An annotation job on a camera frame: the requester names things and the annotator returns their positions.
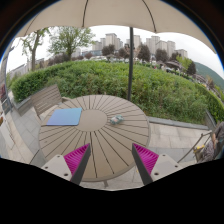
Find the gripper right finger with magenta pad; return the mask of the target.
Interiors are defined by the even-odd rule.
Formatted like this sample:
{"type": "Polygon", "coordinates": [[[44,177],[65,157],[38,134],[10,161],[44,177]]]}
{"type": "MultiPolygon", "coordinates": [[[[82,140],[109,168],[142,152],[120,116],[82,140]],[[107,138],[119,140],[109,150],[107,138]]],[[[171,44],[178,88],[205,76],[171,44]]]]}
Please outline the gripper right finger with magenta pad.
{"type": "Polygon", "coordinates": [[[182,166],[167,154],[158,155],[135,143],[132,144],[132,155],[144,185],[182,169],[182,166]]]}

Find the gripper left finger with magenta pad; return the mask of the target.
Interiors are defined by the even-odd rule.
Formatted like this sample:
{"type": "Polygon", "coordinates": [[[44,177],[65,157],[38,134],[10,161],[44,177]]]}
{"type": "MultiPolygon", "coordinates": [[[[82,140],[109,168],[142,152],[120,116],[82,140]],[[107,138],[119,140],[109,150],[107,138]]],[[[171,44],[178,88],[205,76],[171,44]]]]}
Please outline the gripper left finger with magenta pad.
{"type": "Polygon", "coordinates": [[[90,155],[90,144],[86,144],[65,156],[55,155],[42,166],[42,169],[79,185],[90,155]]]}

